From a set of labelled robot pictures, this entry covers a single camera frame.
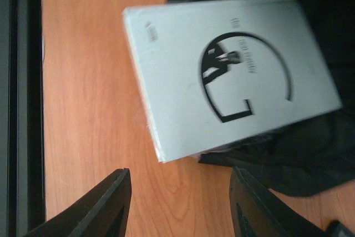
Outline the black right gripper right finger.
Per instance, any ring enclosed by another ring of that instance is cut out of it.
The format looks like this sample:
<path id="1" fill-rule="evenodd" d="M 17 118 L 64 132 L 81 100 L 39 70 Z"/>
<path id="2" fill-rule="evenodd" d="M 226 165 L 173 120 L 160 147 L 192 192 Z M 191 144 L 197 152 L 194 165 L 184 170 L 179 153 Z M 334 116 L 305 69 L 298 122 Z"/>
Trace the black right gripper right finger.
<path id="1" fill-rule="evenodd" d="M 327 236 L 237 167 L 231 173 L 230 209 L 235 236 Z"/>

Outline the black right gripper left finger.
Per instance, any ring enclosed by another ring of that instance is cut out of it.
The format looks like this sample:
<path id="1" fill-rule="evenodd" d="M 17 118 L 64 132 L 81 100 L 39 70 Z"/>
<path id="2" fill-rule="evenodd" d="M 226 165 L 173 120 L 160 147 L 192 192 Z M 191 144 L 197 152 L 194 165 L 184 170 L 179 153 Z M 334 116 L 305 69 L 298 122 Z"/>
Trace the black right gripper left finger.
<path id="1" fill-rule="evenodd" d="M 27 236 L 125 236 L 130 202 L 130 171 L 117 169 Z"/>

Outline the black student backpack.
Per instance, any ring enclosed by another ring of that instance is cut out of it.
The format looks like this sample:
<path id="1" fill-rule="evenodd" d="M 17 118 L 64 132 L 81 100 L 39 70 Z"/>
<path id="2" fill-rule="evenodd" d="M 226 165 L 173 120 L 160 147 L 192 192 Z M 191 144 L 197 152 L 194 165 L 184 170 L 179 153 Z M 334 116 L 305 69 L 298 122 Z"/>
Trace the black student backpack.
<path id="1" fill-rule="evenodd" d="M 169 3 L 210 0 L 167 0 Z M 247 170 L 289 196 L 313 196 L 354 179 L 354 0 L 299 0 L 343 106 L 199 157 Z"/>

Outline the grey book with G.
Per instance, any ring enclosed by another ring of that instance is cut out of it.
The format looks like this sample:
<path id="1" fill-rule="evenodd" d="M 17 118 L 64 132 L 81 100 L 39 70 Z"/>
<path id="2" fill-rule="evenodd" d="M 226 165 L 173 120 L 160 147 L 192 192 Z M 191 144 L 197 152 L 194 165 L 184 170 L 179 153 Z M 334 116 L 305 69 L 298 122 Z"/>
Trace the grey book with G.
<path id="1" fill-rule="evenodd" d="M 127 7 L 123 21 L 160 162 L 342 107 L 297 0 Z"/>

